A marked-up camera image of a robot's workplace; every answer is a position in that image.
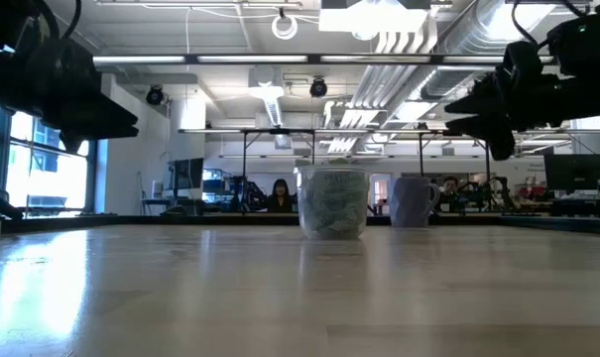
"wall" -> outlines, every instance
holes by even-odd
[[[139,118],[135,125],[139,135],[135,138],[99,141],[95,210],[121,215],[139,214],[139,179],[143,183],[143,190],[150,195],[152,180],[164,180],[167,161],[201,158],[204,144],[199,137],[177,133],[180,123],[178,116],[182,114],[181,103],[173,105],[176,110],[172,110],[170,120],[117,85],[112,75],[104,75],[102,90]],[[201,190],[179,192],[179,195],[184,194],[201,197]]]
[[[221,169],[234,175],[242,175],[241,159],[220,159],[218,155],[242,155],[242,142],[209,142],[205,144],[205,167],[208,169]],[[294,148],[307,148],[306,143],[300,139],[294,139]],[[318,150],[318,155],[325,154],[324,150]],[[291,150],[273,150],[273,139],[271,141],[259,141],[253,143],[247,155],[292,155]],[[456,155],[477,155],[478,153],[459,153]],[[390,174],[398,177],[401,173],[418,173],[420,163],[418,159],[407,160],[366,160],[364,165],[371,168],[374,174]],[[286,179],[293,175],[295,160],[273,160],[273,159],[248,159],[247,176],[260,188],[267,192],[271,190],[275,178]],[[426,173],[485,173],[486,164],[484,159],[425,159],[423,169]],[[534,176],[537,181],[544,181],[544,166],[542,158],[535,159],[512,159],[506,162],[491,161],[491,173],[509,179],[510,189],[515,184],[524,183],[526,177]],[[295,185],[295,179],[287,179],[289,186]]]

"security camera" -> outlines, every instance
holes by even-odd
[[[161,105],[163,104],[164,99],[165,95],[163,94],[163,86],[159,84],[152,85],[150,91],[148,92],[148,96],[145,97],[145,100],[150,105]]]
[[[310,96],[313,98],[321,98],[328,92],[328,86],[323,78],[315,78],[310,86]]]

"window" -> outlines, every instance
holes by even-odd
[[[85,206],[88,143],[77,155],[64,154],[60,131],[39,119],[16,113],[11,121],[11,147],[6,190],[10,203],[24,207]]]
[[[9,174],[6,190],[10,203],[26,206],[83,208],[87,178],[86,158],[50,154],[31,150],[21,145],[11,145]]]

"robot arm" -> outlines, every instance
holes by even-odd
[[[473,116],[447,123],[453,132],[489,142],[494,160],[515,152],[512,131],[558,127],[562,121],[600,115],[600,6],[596,14],[564,22],[548,32],[548,50],[560,79],[542,74],[539,46],[507,45],[503,63],[476,80],[471,93],[447,106],[448,113]]]

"desk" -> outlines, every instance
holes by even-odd
[[[552,202],[550,215],[553,217],[582,216],[600,218],[600,199],[556,199]]]
[[[142,215],[147,215],[147,212],[145,210],[146,205],[150,208],[150,214],[152,214],[151,206],[160,205],[163,207],[163,211],[166,211],[170,207],[172,207],[173,202],[174,202],[174,200],[171,198],[141,198],[141,206],[142,206],[142,210],[143,210]],[[195,202],[195,200],[191,199],[191,198],[177,199],[177,205],[181,205],[183,207],[193,207],[194,202]]]
[[[23,278],[64,299],[39,284],[7,295]],[[0,355],[15,356],[600,356],[600,236],[368,227],[323,242],[296,226],[134,224],[25,234],[0,241],[0,322]]]

